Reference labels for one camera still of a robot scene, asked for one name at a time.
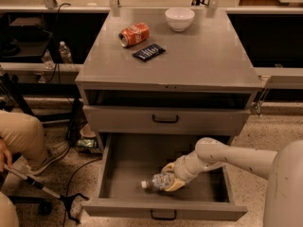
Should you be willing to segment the person's hand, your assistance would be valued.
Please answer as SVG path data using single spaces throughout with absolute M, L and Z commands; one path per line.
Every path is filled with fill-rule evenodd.
M 5 141 L 0 138 L 0 171 L 4 170 L 4 166 L 13 168 L 12 155 Z

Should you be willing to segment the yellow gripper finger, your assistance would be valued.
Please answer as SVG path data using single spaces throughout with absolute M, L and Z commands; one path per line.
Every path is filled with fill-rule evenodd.
M 166 166 L 164 166 L 161 171 L 162 172 L 173 172 L 174 171 L 174 166 L 175 166 L 175 163 L 169 163 L 167 164 Z
M 164 190 L 166 192 L 174 192 L 182 187 L 184 187 L 186 183 L 179 179 L 170 179 L 165 183 Z

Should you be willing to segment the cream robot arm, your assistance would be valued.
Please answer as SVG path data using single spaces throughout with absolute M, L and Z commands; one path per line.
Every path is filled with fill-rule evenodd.
M 175 175 L 175 191 L 198 174 L 230 164 L 268 181 L 263 227 L 303 227 L 303 141 L 278 151 L 231 147 L 213 138 L 162 168 Z

